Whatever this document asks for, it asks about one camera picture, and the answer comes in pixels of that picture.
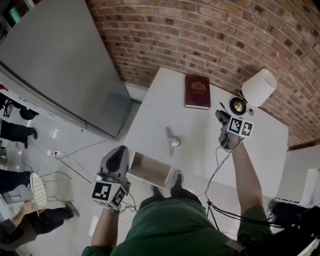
green shirt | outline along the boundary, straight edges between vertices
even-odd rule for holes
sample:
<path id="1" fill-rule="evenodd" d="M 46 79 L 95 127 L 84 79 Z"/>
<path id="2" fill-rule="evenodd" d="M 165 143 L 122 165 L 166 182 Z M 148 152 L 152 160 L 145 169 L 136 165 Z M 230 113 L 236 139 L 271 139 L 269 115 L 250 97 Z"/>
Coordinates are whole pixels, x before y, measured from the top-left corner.
<path id="1" fill-rule="evenodd" d="M 262 207 L 253 207 L 244 216 L 267 221 Z M 241 222 L 238 240 L 245 242 L 270 233 L 266 226 Z M 199 203 L 167 199 L 140 209 L 125 241 L 113 251 L 88 246 L 82 256 L 233 256 L 234 251 L 225 245 L 229 240 L 213 227 L 205 208 Z"/>

lamp base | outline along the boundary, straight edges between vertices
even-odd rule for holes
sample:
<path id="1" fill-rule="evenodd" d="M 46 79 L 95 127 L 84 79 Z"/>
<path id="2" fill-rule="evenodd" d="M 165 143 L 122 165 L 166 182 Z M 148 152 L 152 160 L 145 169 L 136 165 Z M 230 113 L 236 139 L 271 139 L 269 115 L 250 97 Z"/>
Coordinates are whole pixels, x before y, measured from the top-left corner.
<path id="1" fill-rule="evenodd" d="M 239 97 L 234 97 L 230 100 L 229 106 L 232 111 L 237 116 L 242 116 L 247 111 L 247 102 Z"/>

hand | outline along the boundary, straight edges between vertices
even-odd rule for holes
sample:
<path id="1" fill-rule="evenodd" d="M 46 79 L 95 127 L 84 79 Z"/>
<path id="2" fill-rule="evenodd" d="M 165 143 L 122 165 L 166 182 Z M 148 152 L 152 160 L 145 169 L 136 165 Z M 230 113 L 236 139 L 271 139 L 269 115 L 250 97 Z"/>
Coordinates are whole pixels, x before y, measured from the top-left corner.
<path id="1" fill-rule="evenodd" d="M 228 138 L 228 146 L 231 150 L 234 150 L 234 148 L 238 145 L 239 141 L 241 140 L 241 137 L 231 132 L 228 132 Z"/>
<path id="2" fill-rule="evenodd" d="M 20 211 L 23 215 L 27 215 L 27 214 L 35 212 L 36 210 L 37 210 L 36 204 L 33 202 L 27 201 L 22 205 Z"/>

white lamp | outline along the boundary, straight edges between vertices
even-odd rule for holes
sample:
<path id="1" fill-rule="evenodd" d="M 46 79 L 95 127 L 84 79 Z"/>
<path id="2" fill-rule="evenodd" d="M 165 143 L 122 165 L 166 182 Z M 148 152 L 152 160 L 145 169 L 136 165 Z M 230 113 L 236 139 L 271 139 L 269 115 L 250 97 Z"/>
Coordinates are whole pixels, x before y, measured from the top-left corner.
<path id="1" fill-rule="evenodd" d="M 260 107 L 277 88 L 275 76 L 268 70 L 262 69 L 249 80 L 243 83 L 242 91 L 238 92 L 241 97 L 234 97 L 230 101 L 231 111 L 238 116 L 246 112 L 246 104 Z"/>

brick wall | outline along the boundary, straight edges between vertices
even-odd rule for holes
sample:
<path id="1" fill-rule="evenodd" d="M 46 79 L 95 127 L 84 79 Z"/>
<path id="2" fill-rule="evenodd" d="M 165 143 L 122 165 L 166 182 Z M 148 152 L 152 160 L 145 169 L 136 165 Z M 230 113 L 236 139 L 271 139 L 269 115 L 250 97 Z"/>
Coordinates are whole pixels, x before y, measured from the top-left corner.
<path id="1" fill-rule="evenodd" d="M 320 12 L 312 0 L 87 0 L 123 81 L 150 86 L 160 66 L 234 93 L 260 69 L 278 88 L 262 109 L 289 146 L 320 144 Z"/>

